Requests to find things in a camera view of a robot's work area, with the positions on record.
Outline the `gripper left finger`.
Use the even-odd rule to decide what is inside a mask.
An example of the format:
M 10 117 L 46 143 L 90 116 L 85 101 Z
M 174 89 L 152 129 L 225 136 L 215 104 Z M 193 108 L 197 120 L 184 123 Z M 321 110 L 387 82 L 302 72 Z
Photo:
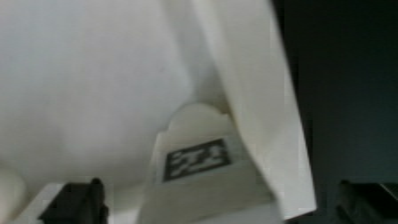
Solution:
M 49 184 L 10 224 L 108 224 L 101 180 Z

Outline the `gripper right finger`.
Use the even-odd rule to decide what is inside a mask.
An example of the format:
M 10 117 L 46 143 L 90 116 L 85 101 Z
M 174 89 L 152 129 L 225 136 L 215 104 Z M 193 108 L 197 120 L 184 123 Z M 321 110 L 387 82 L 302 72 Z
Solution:
M 339 183 L 335 224 L 398 224 L 398 183 Z

